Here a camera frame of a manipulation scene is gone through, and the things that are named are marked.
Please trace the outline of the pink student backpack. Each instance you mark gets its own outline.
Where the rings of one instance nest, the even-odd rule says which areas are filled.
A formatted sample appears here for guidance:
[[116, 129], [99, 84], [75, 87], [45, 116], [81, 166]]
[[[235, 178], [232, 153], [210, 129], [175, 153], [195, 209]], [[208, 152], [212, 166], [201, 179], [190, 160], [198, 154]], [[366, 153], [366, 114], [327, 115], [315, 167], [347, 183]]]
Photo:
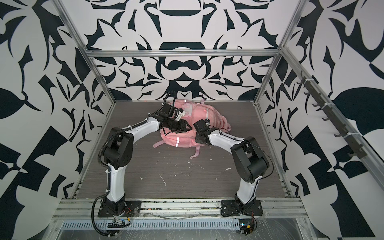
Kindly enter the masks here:
[[193, 127], [194, 123], [203, 120], [210, 129], [215, 128], [227, 131], [231, 131], [232, 129], [232, 126], [228, 123], [227, 119], [213, 106], [204, 104], [204, 101], [196, 103], [185, 99], [178, 99], [175, 101], [175, 107], [183, 110], [181, 120], [187, 121], [192, 127], [192, 130], [185, 133], [172, 133], [169, 129], [166, 129], [165, 131], [161, 130], [160, 136], [162, 140], [155, 143], [153, 145], [154, 148], [163, 144], [176, 148], [195, 148], [195, 154], [190, 157], [192, 160], [198, 157], [200, 147], [205, 145], [196, 142], [197, 131], [195, 127]]

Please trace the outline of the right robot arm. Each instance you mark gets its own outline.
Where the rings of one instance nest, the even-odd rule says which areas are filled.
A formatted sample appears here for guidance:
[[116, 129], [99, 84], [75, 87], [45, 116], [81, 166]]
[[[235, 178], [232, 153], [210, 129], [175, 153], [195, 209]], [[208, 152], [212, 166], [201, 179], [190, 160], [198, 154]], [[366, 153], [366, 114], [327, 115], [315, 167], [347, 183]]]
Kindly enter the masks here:
[[259, 182], [266, 174], [270, 163], [267, 154], [253, 137], [238, 138], [215, 127], [208, 126], [204, 120], [194, 123], [197, 131], [196, 142], [219, 147], [232, 154], [241, 181], [233, 201], [222, 203], [221, 214], [250, 215], [261, 210], [256, 200]]

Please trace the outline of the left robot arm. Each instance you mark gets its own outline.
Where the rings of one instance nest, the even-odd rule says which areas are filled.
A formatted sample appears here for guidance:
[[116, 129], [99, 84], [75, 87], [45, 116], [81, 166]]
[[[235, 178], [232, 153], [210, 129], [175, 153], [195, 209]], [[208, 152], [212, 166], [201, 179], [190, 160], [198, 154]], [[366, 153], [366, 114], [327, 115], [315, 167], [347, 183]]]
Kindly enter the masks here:
[[185, 133], [192, 130], [191, 125], [183, 119], [186, 111], [174, 105], [163, 104], [162, 107], [141, 122], [132, 126], [111, 129], [106, 142], [98, 153], [98, 162], [106, 168], [108, 174], [105, 202], [113, 208], [125, 202], [125, 169], [133, 157], [134, 143], [159, 130], [171, 133]]

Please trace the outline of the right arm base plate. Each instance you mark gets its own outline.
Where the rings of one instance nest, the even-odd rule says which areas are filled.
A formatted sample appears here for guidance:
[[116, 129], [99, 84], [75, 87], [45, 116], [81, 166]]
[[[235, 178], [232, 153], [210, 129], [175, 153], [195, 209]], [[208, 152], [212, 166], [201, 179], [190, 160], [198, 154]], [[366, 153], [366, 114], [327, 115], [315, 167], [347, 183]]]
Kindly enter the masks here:
[[252, 200], [248, 204], [243, 204], [240, 200], [222, 200], [221, 215], [223, 217], [231, 216], [262, 216], [264, 213], [261, 202]]

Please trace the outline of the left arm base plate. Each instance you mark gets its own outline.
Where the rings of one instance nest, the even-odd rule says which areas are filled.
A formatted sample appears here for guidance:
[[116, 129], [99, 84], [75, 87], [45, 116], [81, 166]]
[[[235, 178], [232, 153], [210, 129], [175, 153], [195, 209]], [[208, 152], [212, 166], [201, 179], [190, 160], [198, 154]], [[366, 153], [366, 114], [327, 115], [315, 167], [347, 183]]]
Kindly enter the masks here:
[[141, 201], [119, 201], [117, 203], [107, 200], [101, 203], [97, 216], [99, 218], [133, 217], [141, 211]]

